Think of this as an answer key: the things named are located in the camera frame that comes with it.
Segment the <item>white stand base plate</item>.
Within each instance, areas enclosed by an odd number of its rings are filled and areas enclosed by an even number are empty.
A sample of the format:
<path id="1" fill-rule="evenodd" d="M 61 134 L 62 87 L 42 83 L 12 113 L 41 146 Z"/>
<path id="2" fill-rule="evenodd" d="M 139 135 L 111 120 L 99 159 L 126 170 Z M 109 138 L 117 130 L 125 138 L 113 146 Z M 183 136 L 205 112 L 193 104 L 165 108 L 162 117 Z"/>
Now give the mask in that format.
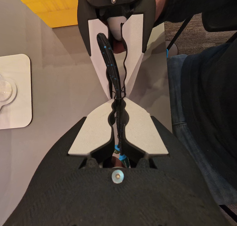
<path id="1" fill-rule="evenodd" d="M 25 54 L 0 57 L 0 129 L 28 126 L 33 118 L 31 60 Z"/>

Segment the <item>yellow plastic bin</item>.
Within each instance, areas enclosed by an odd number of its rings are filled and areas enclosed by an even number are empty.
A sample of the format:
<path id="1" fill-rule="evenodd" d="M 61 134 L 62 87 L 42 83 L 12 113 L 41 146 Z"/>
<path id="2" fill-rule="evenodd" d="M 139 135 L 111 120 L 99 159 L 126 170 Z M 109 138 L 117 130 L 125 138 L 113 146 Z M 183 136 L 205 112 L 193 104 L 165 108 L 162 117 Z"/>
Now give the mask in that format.
<path id="1" fill-rule="evenodd" d="M 78 25 L 78 0 L 21 0 L 50 28 Z"/>

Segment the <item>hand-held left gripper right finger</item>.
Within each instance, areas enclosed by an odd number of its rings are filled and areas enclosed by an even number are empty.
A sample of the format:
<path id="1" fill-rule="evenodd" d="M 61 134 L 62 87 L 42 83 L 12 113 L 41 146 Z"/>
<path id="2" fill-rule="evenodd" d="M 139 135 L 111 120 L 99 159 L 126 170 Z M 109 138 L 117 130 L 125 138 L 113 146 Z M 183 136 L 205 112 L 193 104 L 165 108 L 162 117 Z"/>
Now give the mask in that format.
<path id="1" fill-rule="evenodd" d="M 123 99 L 122 150 L 128 158 L 168 155 L 150 114 L 129 99 Z"/>

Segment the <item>person's right forearm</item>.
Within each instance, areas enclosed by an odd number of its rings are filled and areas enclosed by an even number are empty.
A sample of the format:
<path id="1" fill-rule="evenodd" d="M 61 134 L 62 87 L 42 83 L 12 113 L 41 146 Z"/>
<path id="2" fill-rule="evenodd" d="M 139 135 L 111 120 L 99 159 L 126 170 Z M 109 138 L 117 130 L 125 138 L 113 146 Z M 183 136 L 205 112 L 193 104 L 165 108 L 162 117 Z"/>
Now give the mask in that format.
<path id="1" fill-rule="evenodd" d="M 153 27 L 163 22 L 182 22 L 191 15 L 212 11 L 236 0 L 155 0 L 156 15 Z"/>

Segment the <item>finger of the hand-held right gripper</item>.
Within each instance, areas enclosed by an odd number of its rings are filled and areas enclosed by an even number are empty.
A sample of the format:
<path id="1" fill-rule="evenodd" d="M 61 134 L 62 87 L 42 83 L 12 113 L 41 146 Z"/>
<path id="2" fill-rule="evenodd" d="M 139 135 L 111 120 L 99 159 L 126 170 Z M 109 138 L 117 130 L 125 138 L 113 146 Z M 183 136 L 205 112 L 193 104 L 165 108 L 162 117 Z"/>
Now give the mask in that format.
<path id="1" fill-rule="evenodd" d="M 132 92 L 135 80 L 144 56 L 142 52 L 143 14 L 132 15 L 122 26 L 122 37 L 127 46 L 126 66 L 126 97 Z"/>
<path id="2" fill-rule="evenodd" d="M 89 28 L 90 49 L 91 49 L 90 58 L 96 70 L 99 81 L 102 85 L 102 88 L 107 98 L 110 100 L 111 97 L 109 93 L 109 82 L 106 76 L 106 66 L 97 43 L 97 34 L 103 33 L 106 36 L 106 38 L 108 38 L 109 30 L 107 25 L 105 25 L 99 19 L 88 20 L 88 28 Z"/>

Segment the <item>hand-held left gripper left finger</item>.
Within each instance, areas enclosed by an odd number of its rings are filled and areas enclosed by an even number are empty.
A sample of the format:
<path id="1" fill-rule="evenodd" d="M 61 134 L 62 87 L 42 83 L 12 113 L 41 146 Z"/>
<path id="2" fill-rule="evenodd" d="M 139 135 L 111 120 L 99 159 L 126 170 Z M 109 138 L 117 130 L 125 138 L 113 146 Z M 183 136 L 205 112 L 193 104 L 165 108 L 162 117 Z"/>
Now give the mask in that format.
<path id="1" fill-rule="evenodd" d="M 112 112 L 111 99 L 90 112 L 68 151 L 72 156 L 87 156 L 93 150 L 109 142 L 112 127 L 108 118 Z"/>

